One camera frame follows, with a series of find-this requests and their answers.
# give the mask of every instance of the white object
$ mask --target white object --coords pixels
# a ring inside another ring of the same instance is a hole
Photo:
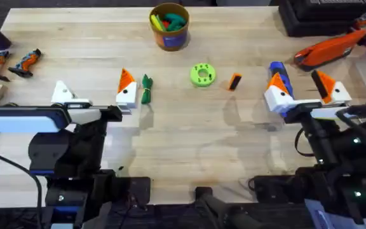
[[[93,105],[93,102],[88,99],[78,99],[76,94],[61,80],[56,82],[55,90],[51,96],[51,103],[59,103],[63,105],[69,103]]]
[[[340,81],[334,83],[334,88],[333,91],[331,91],[330,97],[331,101],[328,104],[344,103],[352,100],[351,96],[347,92],[347,89]]]
[[[116,96],[116,103],[123,111],[124,109],[137,108],[138,83],[131,82]]]
[[[59,130],[55,122],[47,116],[0,116],[0,132],[50,133]]]
[[[264,93],[269,110],[275,113],[283,113],[296,107],[298,104],[308,102],[321,102],[320,99],[294,100],[288,93],[280,90],[277,86],[271,85]]]

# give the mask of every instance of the green object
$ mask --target green object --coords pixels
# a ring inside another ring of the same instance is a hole
[[[217,77],[214,67],[210,64],[199,63],[190,70],[191,83],[197,87],[210,86]]]
[[[170,23],[172,23],[174,20],[176,20],[182,25],[186,24],[186,20],[182,16],[177,15],[175,13],[167,13],[165,15],[165,20],[169,21]]]
[[[158,19],[158,22],[159,22],[159,24],[160,24],[160,27],[162,28],[162,31],[166,31],[166,28],[165,28],[165,26],[163,25],[162,20],[160,20],[159,15],[156,15],[156,19]]]
[[[153,85],[152,78],[147,77],[147,75],[144,75],[144,78],[142,79],[142,86],[144,87],[144,94],[142,95],[142,104],[148,104],[151,102],[151,88]]]
[[[170,22],[170,25],[168,26],[167,31],[177,31],[186,24],[186,20],[184,20],[183,17],[181,17],[175,13],[167,13],[165,15],[165,20]]]

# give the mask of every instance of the small orange object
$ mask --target small orange object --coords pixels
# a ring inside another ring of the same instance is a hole
[[[272,76],[271,81],[268,83],[268,86],[266,87],[266,90],[271,86],[277,86],[280,90],[283,90],[286,94],[289,95],[289,92],[287,88],[285,87],[285,84],[283,84],[282,79],[280,78],[280,74],[276,73]]]
[[[229,81],[228,90],[233,92],[235,88],[238,86],[238,83],[240,82],[241,79],[242,75],[240,73],[234,73],[233,76],[231,77],[231,80]]]
[[[328,104],[331,102],[331,93],[334,89],[336,81],[331,78],[328,74],[321,71],[313,71],[311,77],[316,84],[318,92],[323,99],[323,102]]]
[[[163,20],[162,23],[163,23],[163,26],[165,26],[166,29],[170,25],[170,23],[168,21],[165,21],[165,20]]]
[[[131,82],[135,82],[135,79],[125,68],[122,68],[121,78],[119,79],[118,85],[118,93],[122,92]]]

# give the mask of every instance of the tool handle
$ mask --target tool handle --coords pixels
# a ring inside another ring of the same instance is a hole
[[[270,77],[273,77],[276,73],[279,73],[283,84],[285,85],[287,91],[289,92],[289,95],[294,98],[292,84],[290,83],[289,75],[287,74],[283,63],[280,61],[272,62],[271,65],[269,66],[269,72]]]
[[[29,71],[29,67],[37,62],[41,56],[41,51],[39,49],[28,53],[22,60],[17,64],[17,68],[23,71]]]

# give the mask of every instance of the black mount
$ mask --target black mount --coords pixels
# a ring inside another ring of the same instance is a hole
[[[333,120],[317,120],[310,112],[320,103],[300,104],[286,123],[301,123],[316,157],[313,167],[292,176],[256,176],[257,199],[262,203],[303,203],[318,200],[326,212],[351,217],[358,225],[366,218],[366,140],[356,130],[340,131]],[[366,129],[366,122],[360,124]]]
[[[122,120],[118,107],[100,111],[99,120],[76,125],[73,132],[38,133],[29,144],[30,172],[48,181],[42,218],[48,228],[55,223],[81,228],[100,215],[104,204],[124,204],[129,195],[139,205],[149,202],[148,177],[120,178],[113,170],[100,169],[107,122]]]
[[[242,207],[226,204],[213,196],[210,187],[196,187],[195,197],[197,207],[202,207],[207,212],[216,229],[281,229],[273,223],[261,223],[250,217]]]

